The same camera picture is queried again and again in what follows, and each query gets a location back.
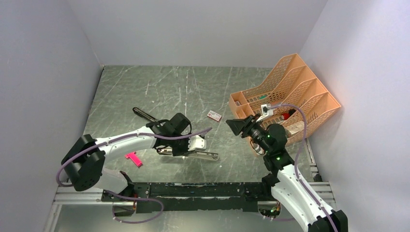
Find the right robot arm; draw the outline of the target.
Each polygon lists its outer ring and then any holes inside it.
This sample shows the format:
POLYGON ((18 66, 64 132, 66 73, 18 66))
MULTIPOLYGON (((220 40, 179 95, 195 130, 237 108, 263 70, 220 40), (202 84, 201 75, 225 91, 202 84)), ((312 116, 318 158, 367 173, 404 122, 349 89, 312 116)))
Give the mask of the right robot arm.
POLYGON ((227 119, 226 123, 235 136, 250 138, 263 152, 264 164, 270 174, 262 180, 261 195, 266 200, 279 201, 305 232, 348 231, 346 214, 334 210, 300 174, 285 148, 285 128, 271 124, 264 129, 257 121, 258 117, 227 119))

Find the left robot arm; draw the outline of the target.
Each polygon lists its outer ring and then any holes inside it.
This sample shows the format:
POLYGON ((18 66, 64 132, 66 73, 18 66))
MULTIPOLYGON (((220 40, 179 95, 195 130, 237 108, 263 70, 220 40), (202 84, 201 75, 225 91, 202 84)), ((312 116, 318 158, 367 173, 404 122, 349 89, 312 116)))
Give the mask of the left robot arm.
POLYGON ((120 200, 127 201, 134 194, 131 179, 123 171, 108 169, 106 164, 131 152, 171 147, 175 155, 189 149, 189 138, 183 131, 191 122, 177 113, 171 119, 150 122, 137 130, 106 137, 81 136, 61 161, 71 186, 76 191, 100 188, 113 192, 120 200))

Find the black stapler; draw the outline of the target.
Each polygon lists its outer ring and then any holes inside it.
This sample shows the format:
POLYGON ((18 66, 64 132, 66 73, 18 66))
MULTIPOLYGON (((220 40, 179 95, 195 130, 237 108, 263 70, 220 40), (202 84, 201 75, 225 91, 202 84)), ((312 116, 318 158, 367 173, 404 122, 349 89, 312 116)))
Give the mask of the black stapler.
POLYGON ((145 119, 148 122, 158 122, 159 120, 155 117, 151 116, 150 114, 144 112, 143 110, 139 109, 138 107, 133 107, 132 111, 135 115, 145 119))

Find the beige stapler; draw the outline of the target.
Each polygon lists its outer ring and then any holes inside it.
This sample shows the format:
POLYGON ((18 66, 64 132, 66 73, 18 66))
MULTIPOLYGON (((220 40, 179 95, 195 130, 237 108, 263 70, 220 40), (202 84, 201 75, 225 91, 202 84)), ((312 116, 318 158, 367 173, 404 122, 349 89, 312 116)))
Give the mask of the beige stapler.
POLYGON ((157 149, 157 153, 159 155, 173 157, 173 158, 181 158, 181 159, 193 158, 193 159, 210 160, 210 161, 219 160, 218 153, 197 151, 197 150, 188 151, 187 153, 184 153, 182 155, 175 156, 171 148, 161 148, 161 149, 157 149))

